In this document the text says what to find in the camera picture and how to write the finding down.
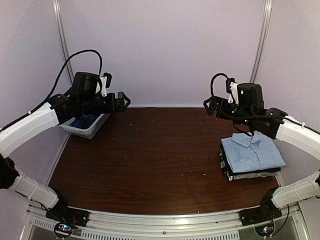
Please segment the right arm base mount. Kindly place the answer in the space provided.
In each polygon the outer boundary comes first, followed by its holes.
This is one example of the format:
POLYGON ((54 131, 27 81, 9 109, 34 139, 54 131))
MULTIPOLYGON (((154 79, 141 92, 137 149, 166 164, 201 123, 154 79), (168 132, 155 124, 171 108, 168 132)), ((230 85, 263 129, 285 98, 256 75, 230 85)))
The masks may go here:
POLYGON ((273 219, 282 216, 281 209, 276 207, 272 202, 273 193, 277 189, 278 188, 275 187, 268 190, 261 199, 259 206, 254 208, 245 208, 238 213, 242 226, 272 221, 273 219))

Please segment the blue plaid long sleeve shirt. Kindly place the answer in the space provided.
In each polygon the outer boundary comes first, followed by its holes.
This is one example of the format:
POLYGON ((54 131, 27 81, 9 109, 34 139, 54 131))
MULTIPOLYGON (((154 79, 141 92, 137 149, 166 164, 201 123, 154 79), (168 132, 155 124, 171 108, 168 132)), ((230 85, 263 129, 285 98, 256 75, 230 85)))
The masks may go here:
POLYGON ((84 115, 82 119, 75 119, 70 123, 70 127, 78 128, 78 129, 88 129, 98 118, 98 115, 84 115))

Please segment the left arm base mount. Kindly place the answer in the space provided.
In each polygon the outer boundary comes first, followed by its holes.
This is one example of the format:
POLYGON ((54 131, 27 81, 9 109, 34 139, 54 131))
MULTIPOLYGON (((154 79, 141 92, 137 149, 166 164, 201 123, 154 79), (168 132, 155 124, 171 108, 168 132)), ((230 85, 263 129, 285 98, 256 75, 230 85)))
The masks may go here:
POLYGON ((86 227, 89 212, 76 209, 69 206, 67 199, 55 188, 53 191, 57 194, 58 202, 53 208, 43 208, 46 211, 46 217, 65 224, 86 227))

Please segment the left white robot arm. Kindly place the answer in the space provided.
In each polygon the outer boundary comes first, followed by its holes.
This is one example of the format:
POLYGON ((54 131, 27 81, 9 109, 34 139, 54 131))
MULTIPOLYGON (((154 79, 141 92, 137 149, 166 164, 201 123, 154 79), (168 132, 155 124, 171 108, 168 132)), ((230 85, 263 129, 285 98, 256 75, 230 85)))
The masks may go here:
POLYGON ((52 188, 20 173, 10 155, 21 145, 40 133, 59 126, 68 120, 84 115, 101 115, 124 112, 131 100, 124 92, 107 92, 112 75, 76 72, 67 94, 49 97, 36 110, 32 110, 17 122, 0 130, 0 187, 13 190, 38 202, 61 222, 72 218, 72 211, 61 203, 52 188))

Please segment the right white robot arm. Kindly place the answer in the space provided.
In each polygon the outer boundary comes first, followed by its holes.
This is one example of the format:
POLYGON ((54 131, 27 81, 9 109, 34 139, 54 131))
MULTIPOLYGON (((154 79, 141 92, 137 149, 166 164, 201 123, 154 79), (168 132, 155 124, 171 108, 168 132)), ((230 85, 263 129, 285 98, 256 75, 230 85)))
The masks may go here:
MULTIPOLYGON (((210 85, 210 97, 203 102, 208 115, 245 125, 249 131, 260 132, 273 139, 288 143, 316 159, 320 158, 320 133, 278 108, 264 107, 263 91, 259 84, 236 83, 226 80, 228 99, 214 94, 210 85)), ((292 184, 270 190, 256 210, 259 220, 268 220, 275 212, 291 203, 320 196, 320 172, 292 184)))

